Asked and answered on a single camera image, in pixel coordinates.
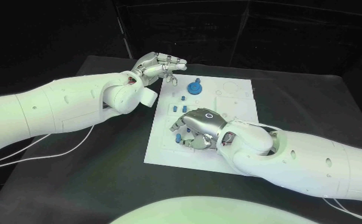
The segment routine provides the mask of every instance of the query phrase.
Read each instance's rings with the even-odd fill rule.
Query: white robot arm
[[[195,149],[216,148],[242,175],[311,196],[362,200],[362,149],[275,127],[268,132],[259,123],[227,122],[208,109],[185,113],[171,130],[184,125],[195,139],[180,135],[177,142]]]
[[[159,77],[177,85],[174,70],[187,61],[149,53],[133,71],[56,80],[30,92],[0,97],[0,148],[38,135],[81,130],[130,113],[158,94],[146,88]]]

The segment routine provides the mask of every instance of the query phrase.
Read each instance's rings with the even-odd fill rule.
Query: black table surface
[[[79,75],[122,72],[135,63],[90,56]],[[362,148],[362,114],[341,77],[198,64],[180,73],[252,79],[260,122]],[[162,80],[151,86],[158,93],[161,85]],[[130,114],[96,125],[68,155],[19,163],[0,191],[2,223],[110,223],[149,203],[195,195],[249,200],[319,223],[361,223],[324,199],[263,178],[143,163],[156,104],[152,108],[139,105]],[[51,135],[24,158],[66,152],[89,131]],[[360,201],[341,202],[361,214]]]

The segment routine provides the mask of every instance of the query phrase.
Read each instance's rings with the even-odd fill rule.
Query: silver robot hand
[[[227,121],[216,111],[200,108],[180,117],[171,131],[187,126],[191,129],[195,138],[188,140],[178,139],[177,142],[187,147],[204,150],[208,148],[217,148],[220,133],[226,125]]]
[[[133,72],[141,76],[143,85],[154,84],[159,77],[167,79],[167,82],[178,85],[178,79],[172,71],[187,70],[188,61],[168,54],[151,52],[138,61]]]

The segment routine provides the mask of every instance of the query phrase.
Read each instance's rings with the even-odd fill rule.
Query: white robot body
[[[227,124],[221,136],[229,132],[236,137],[231,144],[218,140],[218,153],[240,174],[311,196],[362,200],[361,149],[283,130],[273,138],[262,127],[237,122]]]
[[[34,136],[71,132],[130,113],[158,98],[130,71],[53,81],[30,92],[0,97],[0,148]]]

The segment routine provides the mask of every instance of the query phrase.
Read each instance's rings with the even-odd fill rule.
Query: blue knob
[[[182,141],[182,135],[178,133],[177,134],[177,143],[180,144],[181,141]]]
[[[198,78],[194,83],[188,85],[188,92],[193,95],[198,95],[203,92],[201,79]]]

